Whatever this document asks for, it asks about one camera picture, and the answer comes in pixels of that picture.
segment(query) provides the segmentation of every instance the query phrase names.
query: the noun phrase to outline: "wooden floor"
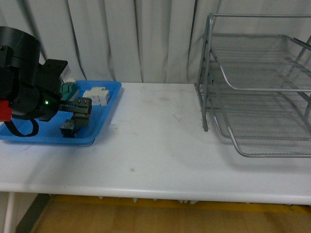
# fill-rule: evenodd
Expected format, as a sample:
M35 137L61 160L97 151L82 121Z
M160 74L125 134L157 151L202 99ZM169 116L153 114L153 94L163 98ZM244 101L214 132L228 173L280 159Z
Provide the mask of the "wooden floor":
M311 233L311 207L53 196L32 233Z

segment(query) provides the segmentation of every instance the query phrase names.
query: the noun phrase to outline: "curtain fold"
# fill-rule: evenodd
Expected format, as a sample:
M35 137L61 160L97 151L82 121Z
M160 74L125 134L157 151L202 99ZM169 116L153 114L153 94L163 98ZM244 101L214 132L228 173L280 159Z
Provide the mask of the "curtain fold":
M145 83L196 82L208 13L310 14L292 0L1 0L0 25L36 35L71 77ZM216 20L215 31L290 31L306 41L310 21L276 27L258 19Z

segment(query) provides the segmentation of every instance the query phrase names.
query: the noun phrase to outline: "red part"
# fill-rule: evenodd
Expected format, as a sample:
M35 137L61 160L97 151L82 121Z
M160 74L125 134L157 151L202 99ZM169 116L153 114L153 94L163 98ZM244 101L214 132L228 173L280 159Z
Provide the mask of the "red part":
M9 107L9 101L0 100L0 121L11 121L12 108Z

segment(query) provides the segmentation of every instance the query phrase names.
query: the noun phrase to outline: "plastic tray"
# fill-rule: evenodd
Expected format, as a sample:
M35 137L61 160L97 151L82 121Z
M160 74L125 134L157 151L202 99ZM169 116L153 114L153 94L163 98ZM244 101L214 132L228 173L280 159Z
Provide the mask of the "plastic tray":
M8 140L23 143L47 143L47 144L78 144L87 145L97 137L105 124L109 112L114 105L121 88L120 82L110 81L77 81L81 97L86 90L92 87L104 86L110 92L110 100L107 106L93 106L92 113L87 127L82 127L76 138L64 138L60 132L60 126L66 119L72 117L72 113L59 111L49 122L37 121L39 124L39 132L33 137L17 137L11 134L4 124L0 125L0 140ZM21 133L30 133L32 124L28 120L13 119L14 124Z

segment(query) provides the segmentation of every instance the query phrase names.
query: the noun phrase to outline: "white table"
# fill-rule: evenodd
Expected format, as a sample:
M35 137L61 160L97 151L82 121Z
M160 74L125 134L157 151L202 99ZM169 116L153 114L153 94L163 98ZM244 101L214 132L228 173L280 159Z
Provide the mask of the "white table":
M122 88L89 147L0 141L0 191L311 204L311 159L242 157L204 132L192 84Z

